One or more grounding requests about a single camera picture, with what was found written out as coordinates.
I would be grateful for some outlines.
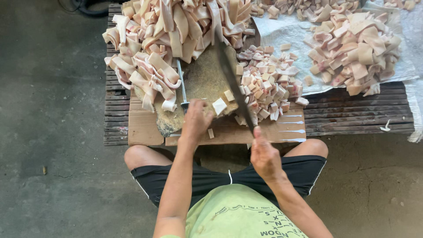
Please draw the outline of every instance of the person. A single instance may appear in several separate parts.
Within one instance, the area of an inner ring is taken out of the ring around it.
[[[212,172],[193,162],[213,118],[205,106],[191,101],[173,162],[145,146],[125,153],[134,180],[159,208],[153,237],[331,238],[303,199],[326,163],[326,145],[308,139],[281,158],[255,127],[252,166],[233,174]]]

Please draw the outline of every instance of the black hose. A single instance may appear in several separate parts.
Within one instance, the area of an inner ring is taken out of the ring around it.
[[[98,10],[98,11],[92,11],[88,10],[87,7],[89,6],[87,3],[89,1],[93,0],[72,0],[72,4],[75,7],[78,7],[78,10],[80,10],[83,14],[91,16],[91,17],[105,17],[109,14],[109,8]]]

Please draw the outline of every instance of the wooden chopping block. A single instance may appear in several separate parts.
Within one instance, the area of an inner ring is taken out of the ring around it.
[[[236,68],[236,51],[232,47],[226,47],[226,53],[229,60],[232,62],[232,68],[235,72]],[[198,98],[205,99],[207,107],[205,111],[213,111],[214,119],[222,116],[230,115],[234,110],[238,108],[238,105],[233,100],[228,102],[224,92],[229,90],[229,85],[226,81],[225,76],[219,65],[219,61],[216,56],[216,52],[213,46],[207,47],[207,49],[201,54],[196,61],[192,61],[191,64],[182,63],[182,71],[184,71],[184,83],[185,91],[187,94],[187,101],[190,99]],[[162,103],[164,98],[160,93],[157,93],[156,99],[154,100],[154,107],[157,111],[157,128],[161,135],[169,137],[172,133],[182,129],[184,122],[184,110],[180,104],[183,102],[182,98],[182,87],[176,90],[176,104],[178,107],[175,112],[163,111]],[[142,101],[144,97],[144,91],[135,86],[135,94]],[[216,115],[212,103],[219,98],[228,106],[219,116]]]

